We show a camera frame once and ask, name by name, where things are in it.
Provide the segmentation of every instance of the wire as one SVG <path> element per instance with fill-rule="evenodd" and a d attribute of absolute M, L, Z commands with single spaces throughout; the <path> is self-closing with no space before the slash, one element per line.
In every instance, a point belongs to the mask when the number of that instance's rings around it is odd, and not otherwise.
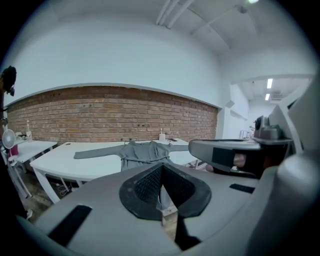
<path fill-rule="evenodd" d="M 58 191 L 61 196 L 65 196 L 68 192 L 72 191 L 72 188 L 73 188 L 72 183 L 70 181 L 69 183 L 70 183 L 70 186 L 67 187 L 69 191 L 65 188 L 64 185 L 58 186 Z"/>

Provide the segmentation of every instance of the white ceiling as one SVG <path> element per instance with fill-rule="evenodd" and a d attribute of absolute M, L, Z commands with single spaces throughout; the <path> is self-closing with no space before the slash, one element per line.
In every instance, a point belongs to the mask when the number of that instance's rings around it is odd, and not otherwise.
<path fill-rule="evenodd" d="M 276 78 L 273 79 L 272 87 L 267 88 L 267 79 L 239 83 L 249 101 L 265 100 L 266 94 L 270 94 L 269 101 L 276 102 L 291 94 L 299 87 L 307 87 L 310 78 Z"/>
<path fill-rule="evenodd" d="M 168 25 L 186 1 L 179 1 L 163 26 Z M 166 0 L 48 0 L 29 19 L 17 41 L 22 45 L 66 19 L 96 13 L 131 13 L 156 23 L 165 2 Z M 258 37 L 266 29 L 288 22 L 280 8 L 268 0 L 245 5 L 247 12 L 243 14 L 234 7 L 245 3 L 247 0 L 194 0 L 171 29 L 189 34 L 216 55 L 221 55 L 238 43 Z"/>

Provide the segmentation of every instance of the electric fan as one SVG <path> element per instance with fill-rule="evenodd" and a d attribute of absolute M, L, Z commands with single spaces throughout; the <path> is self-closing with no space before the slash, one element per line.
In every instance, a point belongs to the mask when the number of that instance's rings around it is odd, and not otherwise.
<path fill-rule="evenodd" d="M 15 143 L 16 135 L 14 131 L 7 129 L 2 135 L 2 144 L 5 148 L 7 148 L 10 151 L 10 157 L 8 158 L 8 161 L 13 162 L 13 165 L 15 164 L 17 156 L 11 154 L 11 149 L 14 147 Z"/>

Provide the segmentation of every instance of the bottle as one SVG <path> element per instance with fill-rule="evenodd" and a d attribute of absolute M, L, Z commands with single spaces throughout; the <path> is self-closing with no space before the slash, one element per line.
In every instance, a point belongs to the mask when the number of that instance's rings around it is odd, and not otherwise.
<path fill-rule="evenodd" d="M 26 121 L 26 140 L 32 142 L 32 134 L 29 128 L 29 120 Z"/>

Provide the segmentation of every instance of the gray garment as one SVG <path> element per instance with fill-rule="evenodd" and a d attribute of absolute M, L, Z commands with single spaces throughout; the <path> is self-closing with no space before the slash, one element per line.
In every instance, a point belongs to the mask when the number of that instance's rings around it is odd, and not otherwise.
<path fill-rule="evenodd" d="M 88 151 L 76 152 L 74 159 L 98 158 L 117 155 L 121 158 L 121 171 L 134 167 L 155 163 L 170 163 L 169 153 L 174 151 L 188 151 L 188 145 L 162 144 L 155 141 L 105 147 Z"/>

